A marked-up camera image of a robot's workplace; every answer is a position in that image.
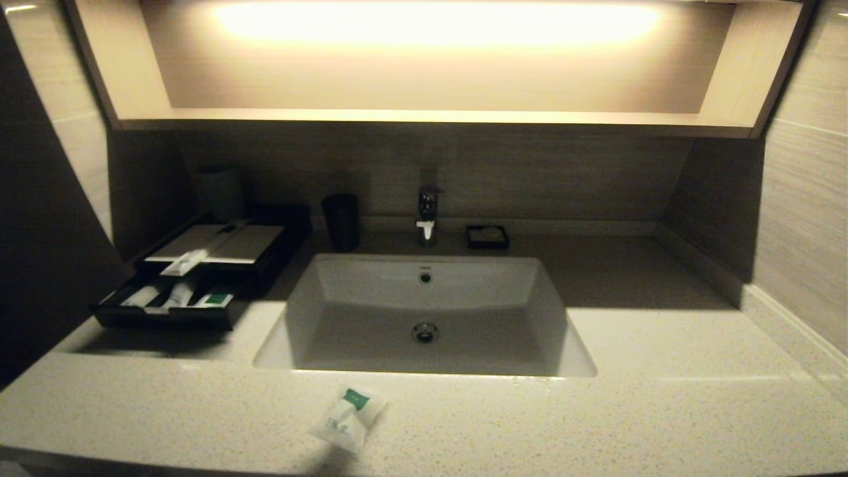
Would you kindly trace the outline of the white tube packet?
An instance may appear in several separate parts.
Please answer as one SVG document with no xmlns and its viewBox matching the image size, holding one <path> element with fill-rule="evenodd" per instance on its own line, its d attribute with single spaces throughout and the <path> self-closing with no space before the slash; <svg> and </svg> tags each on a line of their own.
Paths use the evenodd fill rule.
<svg viewBox="0 0 848 477">
<path fill-rule="evenodd" d="M 139 290 L 136 290 L 133 295 L 127 297 L 121 302 L 121 306 L 136 306 L 145 307 L 154 301 L 161 294 L 161 287 L 158 285 L 146 285 Z"/>
<path fill-rule="evenodd" d="M 175 283 L 168 298 L 162 305 L 163 309 L 170 310 L 171 308 L 182 308 L 188 306 L 195 292 L 196 285 L 189 280 L 182 280 Z"/>
</svg>

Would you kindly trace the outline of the warm light strip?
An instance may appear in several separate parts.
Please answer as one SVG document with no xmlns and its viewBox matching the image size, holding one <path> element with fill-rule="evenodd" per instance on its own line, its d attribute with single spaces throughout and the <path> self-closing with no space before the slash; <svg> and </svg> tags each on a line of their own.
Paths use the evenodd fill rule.
<svg viewBox="0 0 848 477">
<path fill-rule="evenodd" d="M 638 2 L 239 0 L 211 15 L 231 36 L 275 46 L 549 49 L 642 40 L 664 13 Z"/>
</svg>

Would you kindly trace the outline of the chrome faucet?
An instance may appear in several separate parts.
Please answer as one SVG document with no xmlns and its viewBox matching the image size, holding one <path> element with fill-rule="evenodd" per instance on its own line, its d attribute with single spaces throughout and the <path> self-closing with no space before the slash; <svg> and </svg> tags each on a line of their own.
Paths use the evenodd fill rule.
<svg viewBox="0 0 848 477">
<path fill-rule="evenodd" d="M 439 197 L 445 191 L 441 187 L 426 186 L 418 191 L 415 226 L 418 243 L 431 248 L 437 244 L 437 211 Z"/>
</svg>

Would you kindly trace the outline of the wooden wall shelf niche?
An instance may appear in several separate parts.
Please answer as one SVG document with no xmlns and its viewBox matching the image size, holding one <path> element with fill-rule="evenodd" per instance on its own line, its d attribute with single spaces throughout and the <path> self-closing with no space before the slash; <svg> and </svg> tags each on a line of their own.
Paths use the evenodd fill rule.
<svg viewBox="0 0 848 477">
<path fill-rule="evenodd" d="M 68 0 L 109 122 L 539 125 L 599 133 L 756 138 L 817 0 L 638 2 L 664 16 L 642 40 L 566 48 L 340 48 L 231 36 L 239 0 Z"/>
</svg>

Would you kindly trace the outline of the black amenity drawer box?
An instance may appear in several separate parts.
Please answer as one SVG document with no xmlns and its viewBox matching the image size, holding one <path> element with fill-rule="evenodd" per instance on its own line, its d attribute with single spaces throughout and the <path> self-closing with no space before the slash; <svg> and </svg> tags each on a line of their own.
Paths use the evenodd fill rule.
<svg viewBox="0 0 848 477">
<path fill-rule="evenodd" d="M 136 261 L 140 275 L 157 276 L 188 251 L 224 235 L 225 241 L 197 264 L 190 276 L 204 289 L 230 285 L 237 293 L 264 295 L 312 232 L 310 208 L 294 205 L 255 205 L 243 227 L 213 221 L 210 213 L 170 233 Z"/>
</svg>

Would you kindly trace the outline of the grey cup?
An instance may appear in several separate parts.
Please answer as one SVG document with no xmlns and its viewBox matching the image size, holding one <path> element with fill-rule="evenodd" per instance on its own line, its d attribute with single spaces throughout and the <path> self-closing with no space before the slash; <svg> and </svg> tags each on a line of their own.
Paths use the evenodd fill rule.
<svg viewBox="0 0 848 477">
<path fill-rule="evenodd" d="M 203 198 L 208 202 L 216 221 L 226 223 L 246 215 L 239 167 L 229 164 L 212 164 L 195 169 Z"/>
</svg>

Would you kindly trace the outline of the white sink basin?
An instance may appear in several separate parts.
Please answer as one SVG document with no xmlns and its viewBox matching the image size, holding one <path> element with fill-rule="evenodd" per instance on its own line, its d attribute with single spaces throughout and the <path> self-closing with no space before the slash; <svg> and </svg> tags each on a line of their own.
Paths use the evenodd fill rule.
<svg viewBox="0 0 848 477">
<path fill-rule="evenodd" d="M 440 336 L 419 344 L 418 323 Z M 594 378 L 596 363 L 536 258 L 318 254 L 254 357 L 258 368 Z"/>
</svg>

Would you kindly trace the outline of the black soap dish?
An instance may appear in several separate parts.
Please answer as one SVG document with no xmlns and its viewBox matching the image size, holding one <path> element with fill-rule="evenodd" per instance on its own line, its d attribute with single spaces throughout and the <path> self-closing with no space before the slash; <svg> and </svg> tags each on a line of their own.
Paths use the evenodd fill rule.
<svg viewBox="0 0 848 477">
<path fill-rule="evenodd" d="M 466 226 L 466 241 L 476 250 L 507 250 L 511 246 L 505 227 L 500 225 Z"/>
</svg>

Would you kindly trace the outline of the long clear toothbrush packet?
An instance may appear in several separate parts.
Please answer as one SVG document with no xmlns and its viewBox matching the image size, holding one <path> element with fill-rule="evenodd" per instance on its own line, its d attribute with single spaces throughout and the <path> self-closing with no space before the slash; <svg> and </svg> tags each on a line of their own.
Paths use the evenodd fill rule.
<svg viewBox="0 0 848 477">
<path fill-rule="evenodd" d="M 151 254 L 147 260 L 163 262 L 167 257 L 173 257 L 174 259 L 160 274 L 185 276 L 196 266 L 205 262 L 216 250 L 239 235 L 249 223 L 251 223 L 250 219 L 236 219 L 225 224 L 192 225 L 160 250 Z"/>
</svg>

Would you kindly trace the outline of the white sachet green label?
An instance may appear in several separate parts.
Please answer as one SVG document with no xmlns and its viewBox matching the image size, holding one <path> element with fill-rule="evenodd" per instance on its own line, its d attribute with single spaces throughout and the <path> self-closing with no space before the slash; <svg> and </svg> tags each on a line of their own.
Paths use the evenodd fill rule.
<svg viewBox="0 0 848 477">
<path fill-rule="evenodd" d="M 387 404 L 388 400 L 374 390 L 343 386 L 339 398 L 308 433 L 345 452 L 360 454 L 368 432 Z"/>
</svg>

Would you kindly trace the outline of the black cup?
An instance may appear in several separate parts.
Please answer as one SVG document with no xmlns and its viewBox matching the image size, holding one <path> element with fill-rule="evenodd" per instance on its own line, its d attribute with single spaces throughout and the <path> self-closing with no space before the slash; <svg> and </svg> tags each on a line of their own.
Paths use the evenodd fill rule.
<svg viewBox="0 0 848 477">
<path fill-rule="evenodd" d="M 331 247 L 352 252 L 360 244 L 358 198 L 350 193 L 330 194 L 321 200 Z"/>
</svg>

